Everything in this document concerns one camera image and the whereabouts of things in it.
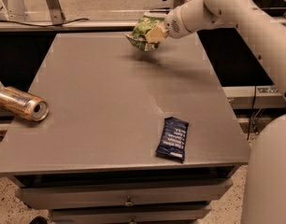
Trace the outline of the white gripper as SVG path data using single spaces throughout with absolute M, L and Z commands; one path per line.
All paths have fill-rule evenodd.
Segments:
M 173 38 L 190 35 L 192 32 L 186 28 L 181 11 L 181 7 L 170 10 L 164 19 L 164 23 L 160 22 L 145 34 L 146 40 L 149 43 L 159 43 L 167 38 L 167 34 Z

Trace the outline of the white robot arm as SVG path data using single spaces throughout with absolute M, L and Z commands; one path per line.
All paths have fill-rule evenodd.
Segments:
M 286 26 L 262 11 L 253 0 L 190 0 L 172 9 L 146 34 L 159 43 L 219 25 L 236 29 L 259 72 L 254 83 L 269 81 L 286 103 Z M 286 224 L 286 114 L 257 136 L 248 163 L 241 224 Z

